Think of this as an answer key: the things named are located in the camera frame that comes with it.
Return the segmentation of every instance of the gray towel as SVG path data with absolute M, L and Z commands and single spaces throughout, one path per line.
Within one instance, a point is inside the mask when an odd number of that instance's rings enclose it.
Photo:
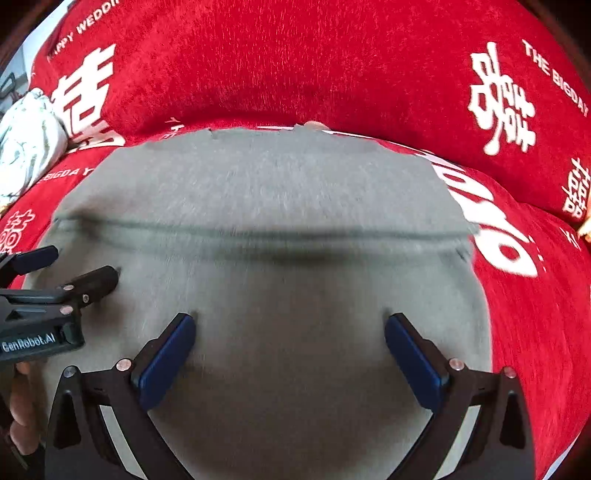
M 62 201 L 43 239 L 60 258 L 28 279 L 122 267 L 85 311 L 87 345 L 45 364 L 46 401 L 65 366 L 110 368 L 196 312 L 196 347 L 151 413 L 196 479 L 382 480 L 430 414 L 385 346 L 384 313 L 491 367 L 474 231 L 428 161 L 367 140 L 200 131 L 119 149 Z

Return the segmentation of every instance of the metal rivet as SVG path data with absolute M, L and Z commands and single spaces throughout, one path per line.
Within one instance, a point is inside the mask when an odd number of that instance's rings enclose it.
M 66 367 L 64 369 L 64 377 L 66 377 L 66 378 L 73 377 L 74 375 L 76 375 L 77 371 L 78 371 L 78 369 L 76 367 L 74 367 L 73 365 L 70 367 Z
M 122 358 L 115 366 L 120 372 L 127 372 L 131 368 L 131 360 L 129 358 Z
M 459 358 L 452 358 L 449 361 L 449 366 L 452 367 L 455 371 L 459 372 L 460 370 L 464 370 L 466 364 L 462 362 Z
M 517 372 L 513 367 L 505 367 L 503 368 L 503 373 L 509 378 L 517 377 Z

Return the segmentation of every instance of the white printed character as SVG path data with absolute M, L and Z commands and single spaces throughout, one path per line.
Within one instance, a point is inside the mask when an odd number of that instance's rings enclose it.
M 562 231 L 562 233 L 564 233 L 564 236 L 566 237 L 566 239 L 569 241 L 570 244 L 572 244 L 574 247 L 576 247 L 577 250 L 581 250 L 581 246 L 577 242 L 577 237 L 575 237 L 575 235 L 572 232 L 567 232 L 561 226 L 559 226 L 558 228 L 560 228 L 560 231 Z
M 4 230 L 0 233 L 0 252 L 13 253 L 21 241 L 23 230 L 34 219 L 35 214 L 31 209 L 28 209 L 25 213 L 21 213 L 18 210 L 14 212 L 8 219 Z
M 174 137 L 179 130 L 181 130 L 182 128 L 184 128 L 184 125 L 179 122 L 175 117 L 170 117 L 170 120 L 165 120 L 164 121 L 165 124 L 174 124 L 177 123 L 179 125 L 173 125 L 170 127 L 170 129 L 173 131 L 171 134 L 164 134 L 162 137 L 160 137 L 160 140 L 164 140 L 165 138 L 172 138 Z
M 523 277 L 537 277 L 538 270 L 534 261 L 519 242 L 529 244 L 533 243 L 534 239 L 530 236 L 526 237 L 508 222 L 506 214 L 492 203 L 494 201 L 492 192 L 483 184 L 469 177 L 463 168 L 427 152 L 421 153 L 420 156 L 431 161 L 437 176 L 447 184 L 449 193 L 460 205 L 466 220 L 480 224 L 482 229 L 474 236 L 474 242 L 485 260 L 493 267 L 507 273 Z M 482 200 L 475 202 L 452 188 L 480 197 Z M 517 257 L 507 257 L 502 247 L 511 248 L 517 253 Z M 538 259 L 544 261 L 539 251 Z
M 476 123 L 484 130 L 490 130 L 497 120 L 492 139 L 484 146 L 484 153 L 497 155 L 501 149 L 501 130 L 505 130 L 507 143 L 515 142 L 526 153 L 535 145 L 535 132 L 528 129 L 525 119 L 535 115 L 533 103 L 525 99 L 523 88 L 513 83 L 508 75 L 501 75 L 496 44 L 486 44 L 488 53 L 472 53 L 472 69 L 480 77 L 482 85 L 470 85 L 470 110 Z
M 60 78 L 51 94 L 51 101 L 68 136 L 76 144 L 74 150 L 104 145 L 125 145 L 125 139 L 101 118 L 109 84 L 113 75 L 115 44 L 104 50 L 91 51 L 82 65 L 70 76 Z
M 562 187 L 566 193 L 563 212 L 570 213 L 577 220 L 583 218 L 583 213 L 587 209 L 587 195 L 589 193 L 589 181 L 591 175 L 588 168 L 581 166 L 579 158 L 571 158 L 573 169 L 569 172 L 567 188 Z

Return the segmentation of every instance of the red blanket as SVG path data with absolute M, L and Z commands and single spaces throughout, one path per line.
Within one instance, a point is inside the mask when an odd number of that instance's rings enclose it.
M 33 86 L 82 151 L 0 220 L 0 249 L 34 247 L 114 145 L 314 119 L 428 149 L 466 166 L 431 158 L 483 227 L 494 364 L 524 383 L 538 476 L 588 418 L 591 260 L 556 216 L 586 213 L 589 94 L 515 0 L 80 0 Z
M 33 71 L 84 144 L 313 119 L 586 208 L 589 94 L 516 0 L 80 0 Z

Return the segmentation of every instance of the finger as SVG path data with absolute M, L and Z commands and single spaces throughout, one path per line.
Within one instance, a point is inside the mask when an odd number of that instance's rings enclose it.
M 25 427 L 13 421 L 10 425 L 10 438 L 21 455 L 35 453 L 39 447 L 39 433 L 37 429 Z
M 321 122 L 317 122 L 316 120 L 308 120 L 304 127 L 310 128 L 312 130 L 330 130 L 325 124 Z
M 22 375 L 28 375 L 31 373 L 31 364 L 29 362 L 20 362 L 17 364 L 17 372 Z
M 33 394 L 31 393 L 29 380 L 24 375 L 17 375 L 12 379 L 9 403 L 10 413 L 15 421 L 23 426 L 35 426 Z

